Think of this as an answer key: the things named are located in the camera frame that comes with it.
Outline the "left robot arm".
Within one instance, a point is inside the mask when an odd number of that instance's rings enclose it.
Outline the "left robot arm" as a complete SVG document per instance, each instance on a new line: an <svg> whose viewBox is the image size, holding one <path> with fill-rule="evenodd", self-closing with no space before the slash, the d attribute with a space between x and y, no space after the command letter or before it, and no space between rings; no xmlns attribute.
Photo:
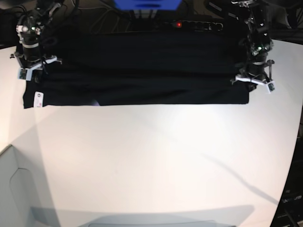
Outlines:
<svg viewBox="0 0 303 227"><path fill-rule="evenodd" d="M266 6L260 0L233 0L231 3L247 12L246 17L239 18L247 26L244 40L247 59L231 83L246 82L251 90L258 85L264 86L268 93L272 93L275 90L272 79L272 65L275 62L267 59L273 48L273 41L269 35L270 23Z"/></svg>

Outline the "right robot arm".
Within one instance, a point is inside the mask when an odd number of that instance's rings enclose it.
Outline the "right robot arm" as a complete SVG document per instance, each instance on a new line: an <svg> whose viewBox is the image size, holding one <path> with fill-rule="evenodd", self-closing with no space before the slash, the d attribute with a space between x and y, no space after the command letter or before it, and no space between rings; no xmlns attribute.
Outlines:
<svg viewBox="0 0 303 227"><path fill-rule="evenodd" d="M46 66L61 62L57 56L44 53L42 36L62 5L62 0L38 0L35 8L18 20L16 33L19 46L10 55L19 64L18 79L40 83L42 77L48 75Z"/></svg>

